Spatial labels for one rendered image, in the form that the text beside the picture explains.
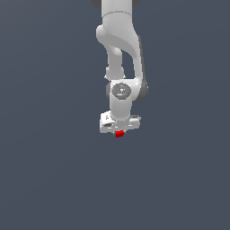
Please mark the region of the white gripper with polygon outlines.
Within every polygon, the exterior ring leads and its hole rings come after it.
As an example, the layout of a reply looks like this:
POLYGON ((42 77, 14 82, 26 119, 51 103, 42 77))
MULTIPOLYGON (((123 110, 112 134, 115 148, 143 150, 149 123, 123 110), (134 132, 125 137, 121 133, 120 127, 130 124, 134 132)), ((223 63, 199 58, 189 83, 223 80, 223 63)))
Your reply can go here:
POLYGON ((139 115, 131 115, 127 120, 116 121, 111 117, 110 111, 105 111, 100 118, 101 133, 115 133, 116 131, 128 131, 130 129, 139 128, 141 117, 139 115))

